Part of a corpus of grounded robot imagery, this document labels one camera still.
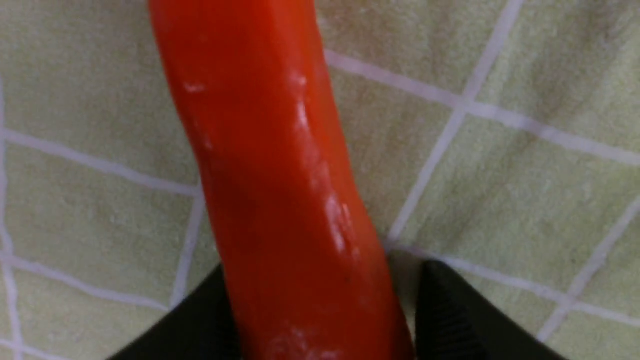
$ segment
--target light green fabric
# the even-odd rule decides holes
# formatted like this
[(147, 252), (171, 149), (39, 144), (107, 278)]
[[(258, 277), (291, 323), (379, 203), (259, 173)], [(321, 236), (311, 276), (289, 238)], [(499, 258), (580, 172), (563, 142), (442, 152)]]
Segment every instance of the light green fabric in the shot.
[[(408, 317), (429, 252), (569, 358), (637, 358), (640, 3), (317, 12)], [(0, 0), (0, 78), (0, 359), (104, 359), (219, 261), (145, 2)]]

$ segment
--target red pepper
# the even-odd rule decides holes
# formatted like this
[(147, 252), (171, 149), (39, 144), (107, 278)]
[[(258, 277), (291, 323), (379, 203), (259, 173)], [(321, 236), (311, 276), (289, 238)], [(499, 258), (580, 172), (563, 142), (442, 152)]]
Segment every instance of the red pepper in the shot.
[(244, 358), (413, 359), (312, 0), (150, 0)]

